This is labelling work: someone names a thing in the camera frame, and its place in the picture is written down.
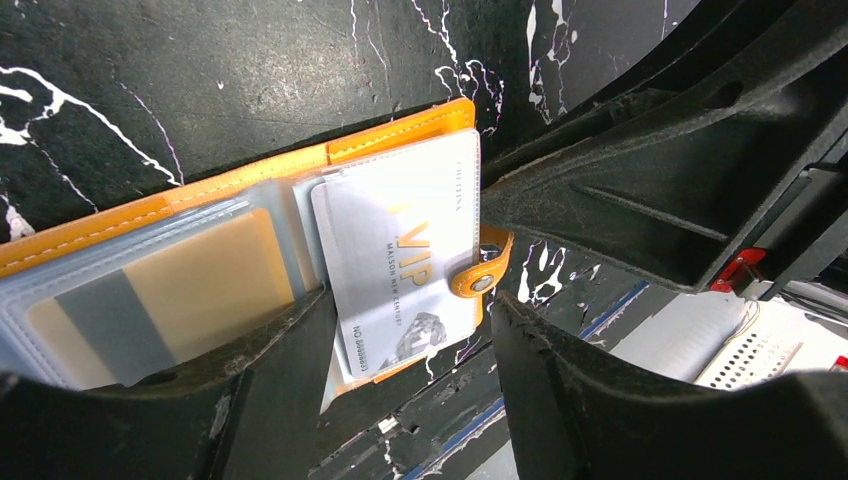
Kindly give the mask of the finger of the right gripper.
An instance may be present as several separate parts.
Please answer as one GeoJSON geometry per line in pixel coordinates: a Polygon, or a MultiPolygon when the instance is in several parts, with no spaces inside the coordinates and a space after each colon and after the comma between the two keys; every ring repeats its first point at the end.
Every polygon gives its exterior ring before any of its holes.
{"type": "Polygon", "coordinates": [[[685,292],[776,247],[847,120],[847,63],[696,87],[485,189],[487,224],[685,292]]]}
{"type": "Polygon", "coordinates": [[[845,1],[702,1],[666,39],[611,84],[542,133],[488,160],[483,184],[556,151],[600,138],[693,87],[791,13],[810,7],[826,21],[847,24],[845,1]]]}

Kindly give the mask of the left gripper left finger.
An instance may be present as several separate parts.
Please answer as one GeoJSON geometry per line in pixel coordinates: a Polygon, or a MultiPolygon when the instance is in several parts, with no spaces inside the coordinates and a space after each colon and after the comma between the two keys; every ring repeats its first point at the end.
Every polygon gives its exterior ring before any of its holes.
{"type": "Polygon", "coordinates": [[[321,288],[130,387],[1,376],[5,479],[304,479],[337,314],[321,288]]]}

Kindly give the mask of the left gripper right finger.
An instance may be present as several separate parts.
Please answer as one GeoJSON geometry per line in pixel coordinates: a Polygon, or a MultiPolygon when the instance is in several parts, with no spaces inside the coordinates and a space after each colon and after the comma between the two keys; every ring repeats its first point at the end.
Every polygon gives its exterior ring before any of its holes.
{"type": "Polygon", "coordinates": [[[847,378],[791,373],[721,391],[619,359],[513,295],[491,310],[522,479],[843,479],[847,378]]]}

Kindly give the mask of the silver VIP card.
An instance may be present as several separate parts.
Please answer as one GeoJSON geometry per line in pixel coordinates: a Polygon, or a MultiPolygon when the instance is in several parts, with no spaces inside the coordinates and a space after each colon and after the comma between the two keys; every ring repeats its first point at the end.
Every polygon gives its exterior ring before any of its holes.
{"type": "Polygon", "coordinates": [[[452,344],[479,307],[451,290],[479,255],[480,138],[465,129],[349,164],[311,191],[351,374],[452,344]]]}

